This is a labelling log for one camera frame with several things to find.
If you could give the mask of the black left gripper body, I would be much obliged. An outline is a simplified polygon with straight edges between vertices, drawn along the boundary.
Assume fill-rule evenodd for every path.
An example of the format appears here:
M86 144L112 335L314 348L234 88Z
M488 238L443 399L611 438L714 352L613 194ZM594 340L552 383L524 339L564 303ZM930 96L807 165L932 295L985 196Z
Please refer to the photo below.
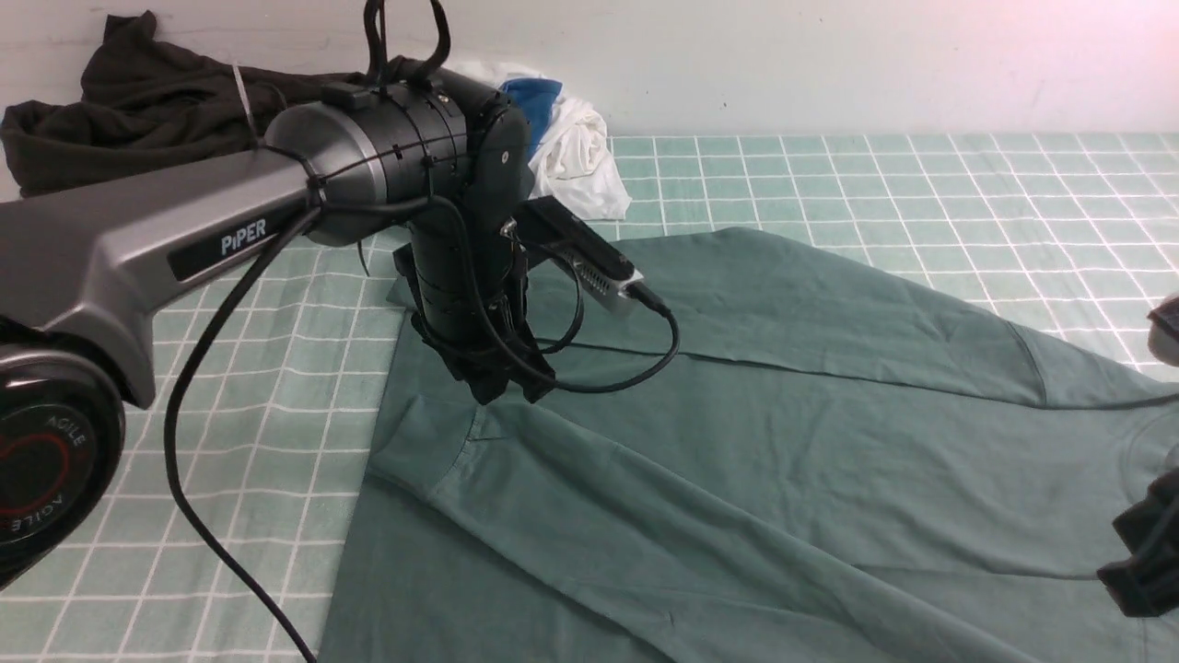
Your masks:
M410 323L452 378L479 403L512 383L527 402L554 390L554 369L526 320L522 250L495 230L470 229L446 198L432 198L407 227L409 243L394 261L411 298Z

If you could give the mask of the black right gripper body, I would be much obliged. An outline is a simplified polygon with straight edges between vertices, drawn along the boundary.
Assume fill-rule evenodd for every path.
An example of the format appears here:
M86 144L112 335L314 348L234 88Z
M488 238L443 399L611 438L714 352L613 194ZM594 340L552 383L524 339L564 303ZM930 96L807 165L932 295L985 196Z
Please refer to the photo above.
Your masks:
M1117 608L1133 621L1178 608L1178 471L1150 483L1147 495L1113 520L1128 549L1125 562L1104 565L1098 579Z

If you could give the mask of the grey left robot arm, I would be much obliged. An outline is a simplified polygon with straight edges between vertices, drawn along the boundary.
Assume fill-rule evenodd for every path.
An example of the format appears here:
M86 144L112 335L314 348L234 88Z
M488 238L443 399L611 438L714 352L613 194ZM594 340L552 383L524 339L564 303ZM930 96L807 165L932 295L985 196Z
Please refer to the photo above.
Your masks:
M509 96L437 70L327 85L241 155L4 204L4 585L112 483L123 408L157 393L153 315L228 270L299 236L343 247L403 224L429 329L472 343L457 242L470 239L486 295L512 282L498 230L531 185L528 146Z

